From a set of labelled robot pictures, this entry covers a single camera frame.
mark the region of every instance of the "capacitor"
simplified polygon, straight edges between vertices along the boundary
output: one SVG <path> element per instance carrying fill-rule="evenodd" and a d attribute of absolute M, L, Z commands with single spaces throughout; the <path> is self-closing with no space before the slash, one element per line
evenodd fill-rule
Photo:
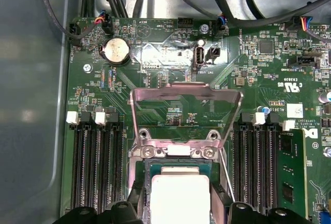
<path fill-rule="evenodd" d="M 319 101 L 321 103 L 331 102 L 331 92 L 323 92 L 319 96 Z"/>
<path fill-rule="evenodd" d="M 203 47 L 205 44 L 206 44 L 206 42 L 203 39 L 198 39 L 197 40 L 198 47 Z"/>
<path fill-rule="evenodd" d="M 270 114 L 271 110 L 268 107 L 259 106 L 257 108 L 257 112 L 264 113 L 265 115 L 268 115 L 268 114 Z"/>
<path fill-rule="evenodd" d="M 130 61 L 130 46 L 121 38 L 112 38 L 100 47 L 100 55 L 113 66 L 123 66 Z"/>

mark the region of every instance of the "white label sticker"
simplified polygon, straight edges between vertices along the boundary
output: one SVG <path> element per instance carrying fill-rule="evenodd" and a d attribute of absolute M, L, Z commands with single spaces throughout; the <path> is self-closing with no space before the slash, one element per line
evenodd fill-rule
<path fill-rule="evenodd" d="M 286 109 L 287 109 L 288 118 L 303 118 L 304 117 L 304 111 L 303 111 L 302 104 L 287 103 Z"/>
<path fill-rule="evenodd" d="M 319 131 L 317 128 L 310 128 L 309 130 L 307 130 L 306 128 L 303 128 L 302 130 L 305 132 L 305 138 L 306 137 L 310 137 L 312 139 L 319 138 Z"/>

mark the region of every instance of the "screw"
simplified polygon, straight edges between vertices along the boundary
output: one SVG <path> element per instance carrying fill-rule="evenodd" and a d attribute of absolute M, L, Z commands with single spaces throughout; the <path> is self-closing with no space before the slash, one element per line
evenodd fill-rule
<path fill-rule="evenodd" d="M 284 210 L 276 210 L 276 214 L 280 216 L 285 216 L 286 212 Z"/>
<path fill-rule="evenodd" d="M 323 152 L 324 156 L 327 158 L 331 158 L 331 147 L 326 147 Z"/>
<path fill-rule="evenodd" d="M 243 203 L 237 203 L 237 208 L 240 208 L 241 210 L 244 210 L 247 206 Z"/>
<path fill-rule="evenodd" d="M 203 152 L 203 154 L 206 158 L 212 158 L 215 153 L 214 153 L 213 149 L 208 148 Z"/>
<path fill-rule="evenodd" d="M 209 32 L 209 26 L 207 24 L 202 24 L 200 26 L 200 32 L 202 34 L 207 34 Z"/>
<path fill-rule="evenodd" d="M 143 155 L 146 158 L 152 158 L 152 157 L 154 157 L 154 149 L 152 147 L 150 147 L 150 146 L 144 147 L 144 149 L 143 149 Z"/>
<path fill-rule="evenodd" d="M 84 65 L 83 66 L 83 70 L 84 70 L 84 72 L 85 73 L 91 73 L 92 72 L 92 65 L 90 65 L 90 64 L 86 64 L 86 65 Z"/>

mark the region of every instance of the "blue wire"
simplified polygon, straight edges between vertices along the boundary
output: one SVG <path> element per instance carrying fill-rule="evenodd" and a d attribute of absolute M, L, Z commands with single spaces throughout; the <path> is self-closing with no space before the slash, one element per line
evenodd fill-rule
<path fill-rule="evenodd" d="M 312 20 L 312 17 L 310 17 L 310 18 L 308 19 L 306 29 L 309 28 L 309 24 L 310 24 L 311 20 Z"/>
<path fill-rule="evenodd" d="M 223 16 L 219 16 L 218 18 L 222 21 L 222 24 L 225 25 L 225 19 L 224 19 L 224 17 Z"/>

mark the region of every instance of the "white dimm latch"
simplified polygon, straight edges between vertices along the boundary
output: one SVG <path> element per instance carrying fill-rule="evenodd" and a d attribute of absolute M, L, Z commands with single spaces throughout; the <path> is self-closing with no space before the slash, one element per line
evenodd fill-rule
<path fill-rule="evenodd" d="M 254 113 L 252 123 L 253 123 L 253 126 L 263 125 L 265 123 L 265 114 L 262 112 Z"/>
<path fill-rule="evenodd" d="M 282 124 L 283 131 L 290 131 L 291 129 L 295 128 L 295 121 L 294 120 L 286 120 Z"/>
<path fill-rule="evenodd" d="M 96 112 L 95 113 L 95 123 L 97 125 L 104 126 L 106 124 L 106 113 L 105 112 Z"/>
<path fill-rule="evenodd" d="M 66 122 L 69 124 L 77 125 L 79 123 L 78 112 L 77 111 L 68 111 Z"/>

